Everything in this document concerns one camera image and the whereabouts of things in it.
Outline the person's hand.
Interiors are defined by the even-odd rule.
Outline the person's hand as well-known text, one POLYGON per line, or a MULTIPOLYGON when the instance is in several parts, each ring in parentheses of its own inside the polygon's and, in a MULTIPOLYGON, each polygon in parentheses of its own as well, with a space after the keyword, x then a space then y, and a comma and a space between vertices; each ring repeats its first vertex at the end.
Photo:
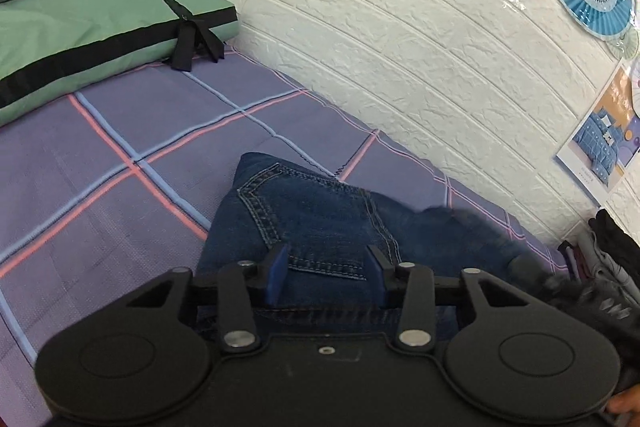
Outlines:
POLYGON ((634 387, 614 395, 614 397, 608 400, 606 408, 612 414, 630 414, 630 421, 634 425, 638 425, 640 413, 640 386, 635 385, 634 387))

